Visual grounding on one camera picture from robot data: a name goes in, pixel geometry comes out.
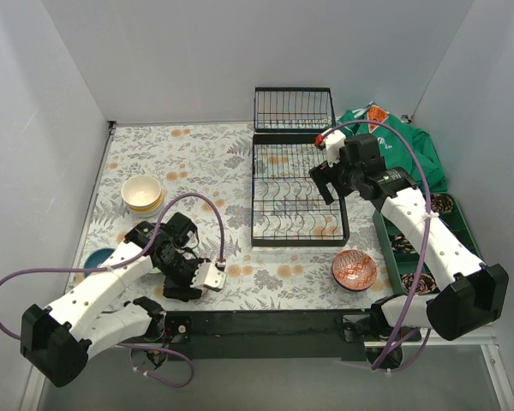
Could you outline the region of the black wire dish rack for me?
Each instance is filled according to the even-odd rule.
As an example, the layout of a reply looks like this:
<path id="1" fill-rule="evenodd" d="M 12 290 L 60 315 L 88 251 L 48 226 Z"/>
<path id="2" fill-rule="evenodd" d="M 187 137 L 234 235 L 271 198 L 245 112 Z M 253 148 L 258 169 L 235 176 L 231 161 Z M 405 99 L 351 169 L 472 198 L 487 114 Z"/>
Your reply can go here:
<path id="1" fill-rule="evenodd" d="M 326 155 L 315 137 L 336 120 L 328 87 L 258 86 L 254 90 L 251 244 L 342 247 L 350 235 L 335 190 L 328 205 L 309 175 Z"/>

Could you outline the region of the cream ceramic bowl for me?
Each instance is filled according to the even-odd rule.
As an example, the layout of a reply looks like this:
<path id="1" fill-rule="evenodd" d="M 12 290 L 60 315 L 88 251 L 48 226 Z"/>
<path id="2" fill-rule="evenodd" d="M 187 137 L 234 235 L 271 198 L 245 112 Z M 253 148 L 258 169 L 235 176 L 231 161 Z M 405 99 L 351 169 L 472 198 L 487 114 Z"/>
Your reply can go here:
<path id="1" fill-rule="evenodd" d="M 121 188 L 124 203 L 133 210 L 154 207 L 162 199 L 161 183 L 152 176 L 130 177 Z"/>

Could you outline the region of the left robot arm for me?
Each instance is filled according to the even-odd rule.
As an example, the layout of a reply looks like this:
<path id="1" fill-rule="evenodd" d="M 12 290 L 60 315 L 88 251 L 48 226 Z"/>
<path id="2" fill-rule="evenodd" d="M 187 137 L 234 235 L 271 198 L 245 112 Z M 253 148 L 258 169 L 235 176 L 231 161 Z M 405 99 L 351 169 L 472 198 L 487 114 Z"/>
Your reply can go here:
<path id="1" fill-rule="evenodd" d="M 196 232 L 196 225 L 180 212 L 160 225 L 138 223 L 98 271 L 47 307 L 32 305 L 23 313 L 21 354 L 56 387 L 63 387 L 90 359 L 118 343 L 161 340 L 165 310 L 156 301 L 142 296 L 113 313 L 105 309 L 154 268 L 190 287 L 204 262 L 183 256 Z"/>

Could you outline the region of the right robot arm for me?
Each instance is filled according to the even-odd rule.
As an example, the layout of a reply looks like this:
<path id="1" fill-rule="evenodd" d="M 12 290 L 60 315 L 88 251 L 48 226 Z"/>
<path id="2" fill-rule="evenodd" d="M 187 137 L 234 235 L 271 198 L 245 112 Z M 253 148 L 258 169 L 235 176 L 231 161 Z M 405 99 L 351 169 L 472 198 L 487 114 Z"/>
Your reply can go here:
<path id="1" fill-rule="evenodd" d="M 370 328 L 380 340 L 390 340 L 402 326 L 434 330 L 447 341 L 497 320 L 505 302 L 509 276 L 499 265 L 487 265 L 450 232 L 432 212 L 425 194 L 401 167 L 388 168 L 372 134 L 347 138 L 326 131 L 315 145 L 326 161 L 309 175 L 327 204 L 335 188 L 345 197 L 353 192 L 370 201 L 420 252 L 439 289 L 436 295 L 396 295 L 376 301 Z"/>

